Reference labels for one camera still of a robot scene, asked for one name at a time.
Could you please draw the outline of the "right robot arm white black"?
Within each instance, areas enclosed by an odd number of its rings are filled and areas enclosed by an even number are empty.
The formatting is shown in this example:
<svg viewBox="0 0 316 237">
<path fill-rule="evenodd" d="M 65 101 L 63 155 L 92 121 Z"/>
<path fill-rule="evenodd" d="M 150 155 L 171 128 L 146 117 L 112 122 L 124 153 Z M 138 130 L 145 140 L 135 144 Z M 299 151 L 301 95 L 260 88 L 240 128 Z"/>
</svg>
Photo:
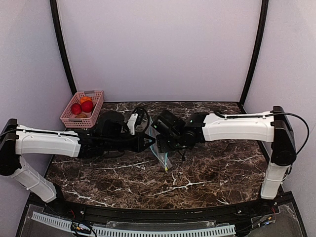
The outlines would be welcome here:
<svg viewBox="0 0 316 237">
<path fill-rule="evenodd" d="M 274 199 L 300 152 L 288 120 L 290 115 L 281 106 L 274 106 L 271 111 L 256 114 L 194 113 L 188 121 L 183 121 L 164 110 L 153 121 L 152 128 L 158 132 L 157 145 L 161 153 L 192 149 L 197 143 L 217 140 L 271 143 L 272 154 L 260 197 Z"/>
</svg>

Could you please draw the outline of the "clear zip top bag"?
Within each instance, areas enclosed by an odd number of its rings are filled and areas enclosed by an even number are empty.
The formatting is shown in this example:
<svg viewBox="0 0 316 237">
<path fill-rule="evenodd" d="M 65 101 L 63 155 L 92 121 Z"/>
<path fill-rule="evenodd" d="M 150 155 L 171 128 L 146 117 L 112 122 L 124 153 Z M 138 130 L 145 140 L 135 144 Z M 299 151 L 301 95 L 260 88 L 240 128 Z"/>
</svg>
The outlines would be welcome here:
<svg viewBox="0 0 316 237">
<path fill-rule="evenodd" d="M 158 159 L 158 162 L 159 162 L 160 166 L 163 168 L 163 170 L 165 172 L 168 172 L 173 167 L 173 165 L 171 164 L 171 162 L 168 158 L 168 152 L 162 152 L 160 150 L 160 147 L 158 146 L 158 135 L 160 135 L 160 133 L 157 132 L 152 127 L 153 118 L 150 117 L 149 121 L 150 121 L 150 125 L 149 125 L 148 129 L 146 130 L 146 134 L 151 136 L 151 137 L 154 137 L 156 139 L 156 142 L 150 146 L 150 149 L 151 149 L 153 155 Z"/>
</svg>

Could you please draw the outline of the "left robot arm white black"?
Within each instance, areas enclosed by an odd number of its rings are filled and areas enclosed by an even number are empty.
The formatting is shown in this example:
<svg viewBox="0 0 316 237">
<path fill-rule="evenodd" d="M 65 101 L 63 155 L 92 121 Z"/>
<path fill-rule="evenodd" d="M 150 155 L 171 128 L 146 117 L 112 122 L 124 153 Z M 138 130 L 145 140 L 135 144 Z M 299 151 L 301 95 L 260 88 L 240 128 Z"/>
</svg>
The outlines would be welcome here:
<svg viewBox="0 0 316 237">
<path fill-rule="evenodd" d="M 91 158 L 105 152 L 143 152 L 156 140 L 136 127 L 144 114 L 135 111 L 128 121 L 118 112 L 106 112 L 90 130 L 52 131 L 18 125 L 10 119 L 0 135 L 0 174 L 9 176 L 42 201 L 63 200 L 57 185 L 47 181 L 22 157 L 24 154 L 62 155 L 73 158 Z"/>
</svg>

